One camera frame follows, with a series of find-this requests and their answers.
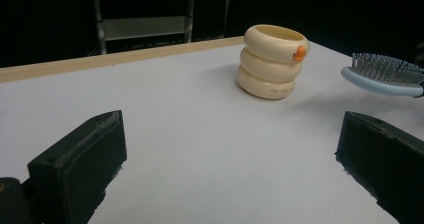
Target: white table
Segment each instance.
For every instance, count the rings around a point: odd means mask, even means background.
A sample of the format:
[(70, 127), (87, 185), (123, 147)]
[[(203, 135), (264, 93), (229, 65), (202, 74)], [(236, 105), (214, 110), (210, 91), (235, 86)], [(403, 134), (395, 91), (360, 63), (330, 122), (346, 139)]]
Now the white table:
[[(128, 160), (90, 224), (397, 223), (334, 152), (345, 111), (424, 139), (424, 99), (353, 86), (340, 75), (351, 57), (315, 43), (292, 94), (260, 99), (235, 81), (235, 43), (70, 60), (92, 66), (58, 74), (43, 65), (61, 62), (0, 70), (0, 176), (23, 182), (36, 155), (89, 118), (122, 110)], [(92, 68), (97, 60), (104, 65)]]

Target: hairbrush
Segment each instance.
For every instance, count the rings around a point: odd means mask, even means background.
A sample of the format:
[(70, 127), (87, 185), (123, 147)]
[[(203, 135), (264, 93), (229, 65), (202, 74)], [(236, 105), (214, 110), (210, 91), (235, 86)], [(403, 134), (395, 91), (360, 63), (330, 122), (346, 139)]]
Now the hairbrush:
[(363, 89), (394, 96), (424, 96), (424, 68), (397, 58), (353, 53), (342, 76)]

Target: dark background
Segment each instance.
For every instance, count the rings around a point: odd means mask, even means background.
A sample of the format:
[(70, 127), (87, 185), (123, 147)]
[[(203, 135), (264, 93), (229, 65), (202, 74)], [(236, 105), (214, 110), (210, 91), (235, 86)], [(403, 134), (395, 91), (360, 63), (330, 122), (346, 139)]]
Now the dark background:
[[(230, 0), (228, 9), (226, 1), (195, 0), (192, 42), (275, 24), (346, 55), (371, 52), (415, 62), (424, 41), (422, 0)], [(103, 18), (185, 15), (188, 5), (187, 0), (100, 2)], [(93, 0), (0, 0), (0, 20), (0, 67), (99, 55)], [(159, 36), (110, 42), (109, 48), (118, 52), (137, 49), (140, 42), (182, 40)]]

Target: wooden table edge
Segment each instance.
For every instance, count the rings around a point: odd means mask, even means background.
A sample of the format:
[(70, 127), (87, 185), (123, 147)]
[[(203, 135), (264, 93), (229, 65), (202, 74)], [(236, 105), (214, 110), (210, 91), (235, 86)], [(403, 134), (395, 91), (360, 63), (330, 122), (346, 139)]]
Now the wooden table edge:
[(110, 66), (157, 57), (177, 55), (188, 52), (202, 51), (225, 46), (233, 46), (242, 43), (243, 37), (231, 37), (91, 57), (81, 57), (53, 62), (4, 67), (0, 68), (0, 83), (55, 75), (96, 67)]

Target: brush bristles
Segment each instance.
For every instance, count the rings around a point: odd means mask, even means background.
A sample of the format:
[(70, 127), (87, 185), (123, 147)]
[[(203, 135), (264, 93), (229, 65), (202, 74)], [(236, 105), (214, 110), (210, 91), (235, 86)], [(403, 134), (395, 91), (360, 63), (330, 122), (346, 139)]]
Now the brush bristles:
[(364, 77), (389, 83), (420, 84), (424, 82), (424, 69), (384, 55), (353, 53), (351, 70)]

